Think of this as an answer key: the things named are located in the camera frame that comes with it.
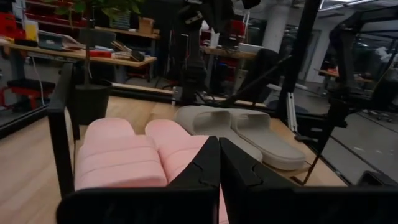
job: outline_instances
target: black plant pot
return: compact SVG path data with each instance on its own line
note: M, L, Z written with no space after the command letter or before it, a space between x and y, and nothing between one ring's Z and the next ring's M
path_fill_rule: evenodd
M75 109L80 125L104 118L108 108L112 83L106 80L91 80L88 86L76 85Z

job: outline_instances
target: ceiling light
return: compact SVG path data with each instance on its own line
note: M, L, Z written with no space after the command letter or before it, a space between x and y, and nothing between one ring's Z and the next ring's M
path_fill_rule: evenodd
M324 9L318 10L318 12L325 12L325 11L330 11L330 10L335 10L335 9L341 9L342 7L344 7L344 4L340 4L340 5L337 5L337 6L326 7Z
M378 1L378 0L359 0L359 1L349 2L346 5L347 6L355 6L358 4L365 4L365 3L374 2L374 1Z

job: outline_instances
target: pink slide sandal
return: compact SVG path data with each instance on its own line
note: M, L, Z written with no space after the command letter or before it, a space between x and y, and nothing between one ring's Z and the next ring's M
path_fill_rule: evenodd
M189 165L208 139L208 136L191 136L176 122L165 119L149 122L145 133L155 141L168 183ZM221 188L219 223L228 223Z
M75 190L92 187L164 187L154 141L137 136L128 121L105 118L88 126L78 151Z

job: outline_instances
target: potted plant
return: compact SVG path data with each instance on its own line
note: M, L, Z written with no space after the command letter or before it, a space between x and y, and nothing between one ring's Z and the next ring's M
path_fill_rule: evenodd
M75 86L75 101L78 122L89 125L96 119L106 116L112 83L105 80L95 80L90 74L90 46L93 27L93 11L102 10L110 20L120 13L133 12L139 14L139 5L145 0L43 0L47 3L57 3L55 13L68 15L72 26L72 13L82 13L86 17L86 58L84 64L84 82Z

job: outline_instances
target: green leaves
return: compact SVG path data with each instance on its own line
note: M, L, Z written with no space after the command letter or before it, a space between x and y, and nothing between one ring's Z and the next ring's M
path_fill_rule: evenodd
M84 13L86 11L86 2L91 2L94 8L102 9L102 11L109 16L110 19L122 12L133 12L140 14L140 5L146 0L72 0L71 3L66 3L63 0L42 0L46 3L57 3L55 13L58 15L67 15L71 17L71 13Z
M59 6L58 8L55 9L55 13L57 15L66 15L69 13L69 8L65 6Z
M75 2L73 4L73 10L75 12L84 12L86 10L86 3L85 2Z
M131 10L132 10L133 12L135 12L136 14L140 14L139 8L138 8L138 6L137 6L137 3L135 3L134 1L131 2Z

